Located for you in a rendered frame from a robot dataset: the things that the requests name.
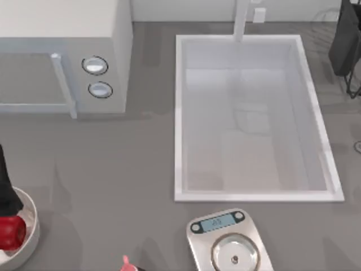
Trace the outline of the white sink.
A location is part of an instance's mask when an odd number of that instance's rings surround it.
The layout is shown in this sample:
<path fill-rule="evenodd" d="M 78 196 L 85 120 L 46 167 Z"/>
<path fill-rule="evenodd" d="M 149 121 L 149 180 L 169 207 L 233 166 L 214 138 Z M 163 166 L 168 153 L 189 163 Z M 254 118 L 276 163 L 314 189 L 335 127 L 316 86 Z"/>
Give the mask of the white sink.
<path fill-rule="evenodd" d="M 178 35 L 175 47 L 176 201 L 344 201 L 299 35 Z"/>

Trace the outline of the pale microwave oven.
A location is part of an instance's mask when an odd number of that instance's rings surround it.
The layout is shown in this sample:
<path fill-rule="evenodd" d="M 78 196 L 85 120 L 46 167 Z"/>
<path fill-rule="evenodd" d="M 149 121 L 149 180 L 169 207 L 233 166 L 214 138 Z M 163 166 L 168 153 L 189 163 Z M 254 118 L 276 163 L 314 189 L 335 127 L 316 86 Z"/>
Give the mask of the pale microwave oven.
<path fill-rule="evenodd" d="M 60 54 L 77 117 L 125 112 L 132 44 L 130 0 L 0 0 L 0 53 Z M 105 74 L 83 70 L 92 56 L 107 61 Z M 88 92 L 98 81 L 112 87 L 111 97 Z"/>

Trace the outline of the round microwave knob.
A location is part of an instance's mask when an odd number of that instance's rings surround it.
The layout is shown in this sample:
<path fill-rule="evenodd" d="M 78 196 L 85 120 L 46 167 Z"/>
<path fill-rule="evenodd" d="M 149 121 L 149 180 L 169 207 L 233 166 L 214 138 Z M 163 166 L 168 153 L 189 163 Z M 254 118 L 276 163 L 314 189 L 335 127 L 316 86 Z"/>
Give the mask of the round microwave knob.
<path fill-rule="evenodd" d="M 94 76 L 105 74 L 109 68 L 107 61 L 100 56 L 84 58 L 81 65 L 85 72 Z"/>
<path fill-rule="evenodd" d="M 93 97 L 98 99 L 107 99 L 113 94 L 112 87 L 108 83 L 103 81 L 89 84 L 87 90 Z"/>

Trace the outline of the silver kitchen scale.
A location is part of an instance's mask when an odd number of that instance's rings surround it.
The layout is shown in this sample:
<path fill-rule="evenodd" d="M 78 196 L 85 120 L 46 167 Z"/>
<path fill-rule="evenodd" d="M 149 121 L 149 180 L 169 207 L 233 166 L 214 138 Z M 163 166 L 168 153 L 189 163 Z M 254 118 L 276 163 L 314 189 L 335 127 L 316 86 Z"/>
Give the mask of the silver kitchen scale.
<path fill-rule="evenodd" d="M 186 236 L 197 271 L 275 271 L 253 219 L 241 208 L 191 220 Z"/>

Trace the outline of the tall white tap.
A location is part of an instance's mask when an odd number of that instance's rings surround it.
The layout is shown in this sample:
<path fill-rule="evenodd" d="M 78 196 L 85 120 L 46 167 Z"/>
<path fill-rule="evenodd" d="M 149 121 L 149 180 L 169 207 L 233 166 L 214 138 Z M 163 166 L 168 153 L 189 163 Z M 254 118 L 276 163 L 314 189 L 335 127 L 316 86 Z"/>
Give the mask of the tall white tap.
<path fill-rule="evenodd" d="M 233 38 L 236 42 L 241 42 L 244 35 L 246 16 L 248 13 L 250 0 L 236 0 L 235 22 Z"/>

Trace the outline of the pink object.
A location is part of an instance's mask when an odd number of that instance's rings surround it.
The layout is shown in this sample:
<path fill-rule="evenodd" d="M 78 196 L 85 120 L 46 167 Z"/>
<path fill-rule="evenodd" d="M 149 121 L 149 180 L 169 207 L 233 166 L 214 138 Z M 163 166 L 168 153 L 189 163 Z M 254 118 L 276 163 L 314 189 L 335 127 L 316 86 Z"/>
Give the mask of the pink object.
<path fill-rule="evenodd" d="M 123 259 L 123 265 L 120 271 L 138 271 L 138 268 L 130 263 L 128 256 L 123 255 L 122 259 Z"/>

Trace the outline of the microwave oven door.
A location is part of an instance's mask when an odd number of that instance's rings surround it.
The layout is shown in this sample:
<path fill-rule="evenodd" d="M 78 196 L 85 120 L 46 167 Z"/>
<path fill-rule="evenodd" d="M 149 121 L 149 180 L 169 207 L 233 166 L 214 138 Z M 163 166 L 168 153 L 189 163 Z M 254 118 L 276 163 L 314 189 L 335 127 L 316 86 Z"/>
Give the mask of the microwave oven door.
<path fill-rule="evenodd" d="M 51 54 L 0 53 L 0 114 L 70 115 Z"/>

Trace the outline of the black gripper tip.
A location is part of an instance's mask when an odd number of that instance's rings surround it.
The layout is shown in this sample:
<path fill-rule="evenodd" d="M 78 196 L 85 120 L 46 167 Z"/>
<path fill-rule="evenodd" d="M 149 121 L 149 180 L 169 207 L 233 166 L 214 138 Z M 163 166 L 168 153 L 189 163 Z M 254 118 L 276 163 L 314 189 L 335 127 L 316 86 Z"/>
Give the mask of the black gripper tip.
<path fill-rule="evenodd" d="M 23 207 L 10 181 L 3 148 L 0 144 L 0 217 L 16 216 Z"/>

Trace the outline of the grey round bowl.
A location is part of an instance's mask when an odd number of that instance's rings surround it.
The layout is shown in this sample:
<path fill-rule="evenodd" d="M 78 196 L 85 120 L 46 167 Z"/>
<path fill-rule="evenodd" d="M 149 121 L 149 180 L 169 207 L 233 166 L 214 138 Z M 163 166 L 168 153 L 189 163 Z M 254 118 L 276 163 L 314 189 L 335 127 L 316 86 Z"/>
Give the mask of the grey round bowl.
<path fill-rule="evenodd" d="M 20 248 L 14 251 L 0 250 L 0 271 L 16 271 L 23 266 L 35 252 L 41 232 L 38 210 L 33 198 L 22 189 L 13 188 L 24 205 L 20 217 L 24 219 L 27 231 Z"/>

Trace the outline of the black stand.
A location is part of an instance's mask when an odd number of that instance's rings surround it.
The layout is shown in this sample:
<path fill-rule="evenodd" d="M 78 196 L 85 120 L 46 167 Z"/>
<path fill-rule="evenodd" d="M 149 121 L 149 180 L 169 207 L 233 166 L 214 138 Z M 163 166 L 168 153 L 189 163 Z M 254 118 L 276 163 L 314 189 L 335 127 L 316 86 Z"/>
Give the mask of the black stand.
<path fill-rule="evenodd" d="M 351 90 L 355 67 L 361 60 L 361 0 L 352 3 L 342 0 L 334 39 L 329 49 L 329 60 L 336 76 L 346 83 L 346 93 L 355 99 L 361 96 L 361 85 Z"/>

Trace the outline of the red apple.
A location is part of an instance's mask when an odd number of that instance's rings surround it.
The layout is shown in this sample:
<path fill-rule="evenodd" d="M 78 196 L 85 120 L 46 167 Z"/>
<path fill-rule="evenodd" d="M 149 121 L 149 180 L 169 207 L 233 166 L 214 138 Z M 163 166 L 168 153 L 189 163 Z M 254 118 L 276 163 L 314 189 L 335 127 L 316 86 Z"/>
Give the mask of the red apple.
<path fill-rule="evenodd" d="M 0 217 L 0 250 L 20 248 L 26 236 L 26 223 L 20 216 Z"/>

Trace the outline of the white wall socket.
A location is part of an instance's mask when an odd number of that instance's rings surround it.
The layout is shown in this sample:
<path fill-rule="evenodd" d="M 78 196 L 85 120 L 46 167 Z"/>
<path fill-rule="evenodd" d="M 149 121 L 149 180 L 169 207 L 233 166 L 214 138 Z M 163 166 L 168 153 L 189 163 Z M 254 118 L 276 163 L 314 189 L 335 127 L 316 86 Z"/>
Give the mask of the white wall socket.
<path fill-rule="evenodd" d="M 254 9 L 253 23 L 264 23 L 266 20 L 266 8 L 259 7 Z"/>

